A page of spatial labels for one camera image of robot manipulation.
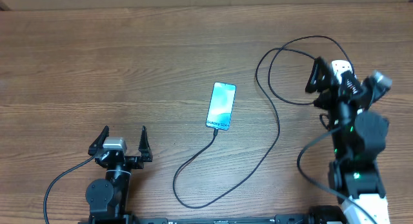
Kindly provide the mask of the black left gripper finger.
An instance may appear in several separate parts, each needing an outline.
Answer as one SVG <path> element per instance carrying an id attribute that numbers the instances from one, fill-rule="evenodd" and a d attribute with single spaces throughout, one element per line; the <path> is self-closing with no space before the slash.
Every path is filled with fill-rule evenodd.
<path id="1" fill-rule="evenodd" d="M 146 126 L 142 126 L 141 138 L 139 142 L 138 151 L 140 151 L 141 153 L 142 162 L 152 162 L 153 155 L 152 155 L 152 150 L 148 142 L 148 134 L 147 134 Z"/>
<path id="2" fill-rule="evenodd" d="M 103 143 L 105 139 L 109 136 L 109 126 L 105 126 L 100 135 L 95 139 L 95 141 L 88 148 L 88 155 L 94 156 L 100 148 L 103 148 Z"/>

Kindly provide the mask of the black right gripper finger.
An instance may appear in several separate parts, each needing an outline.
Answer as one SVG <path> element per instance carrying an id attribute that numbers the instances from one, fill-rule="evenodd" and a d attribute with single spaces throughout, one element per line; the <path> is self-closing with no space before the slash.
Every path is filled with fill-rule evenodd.
<path id="1" fill-rule="evenodd" d="M 355 97 L 363 95 L 361 83 L 350 73 L 342 74 L 342 84 L 339 84 L 338 94 L 340 97 Z"/>
<path id="2" fill-rule="evenodd" d="M 331 66 L 322 57 L 317 57 L 314 60 L 312 71 L 305 87 L 305 92 L 310 94 L 314 92 L 321 93 L 322 91 L 330 88 L 331 84 Z"/>

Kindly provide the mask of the blue Galaxy smartphone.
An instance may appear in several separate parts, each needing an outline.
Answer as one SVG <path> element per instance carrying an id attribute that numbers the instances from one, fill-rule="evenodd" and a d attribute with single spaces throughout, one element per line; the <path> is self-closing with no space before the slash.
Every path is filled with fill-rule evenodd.
<path id="1" fill-rule="evenodd" d="M 215 82 L 206 118 L 206 126 L 218 130 L 228 130 L 236 96 L 236 86 Z"/>

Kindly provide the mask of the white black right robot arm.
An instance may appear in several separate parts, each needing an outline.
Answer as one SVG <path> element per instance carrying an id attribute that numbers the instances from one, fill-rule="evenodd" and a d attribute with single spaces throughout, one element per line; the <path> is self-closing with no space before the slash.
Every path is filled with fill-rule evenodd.
<path id="1" fill-rule="evenodd" d="M 315 58 L 305 91 L 317 92 L 314 106 L 327 111 L 335 159 L 329 164 L 326 190 L 337 197 L 339 207 L 312 209 L 308 223 L 389 223 L 377 163 L 389 121 L 370 108 L 391 86 L 392 80 L 377 70 L 359 81 L 348 61 Z"/>

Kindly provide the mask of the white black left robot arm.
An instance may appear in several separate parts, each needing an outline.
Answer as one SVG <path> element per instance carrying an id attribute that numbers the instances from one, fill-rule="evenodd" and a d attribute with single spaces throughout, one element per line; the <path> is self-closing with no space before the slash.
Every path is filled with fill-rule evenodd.
<path id="1" fill-rule="evenodd" d="M 153 159 L 147 129 L 142 127 L 138 146 L 139 156 L 126 154 L 126 141 L 110 137 L 106 126 L 89 146 L 88 154 L 106 170 L 105 178 L 96 179 L 86 189 L 85 198 L 90 207 L 89 223 L 138 223 L 138 218 L 126 210 L 130 177 L 133 170 L 143 169 Z"/>

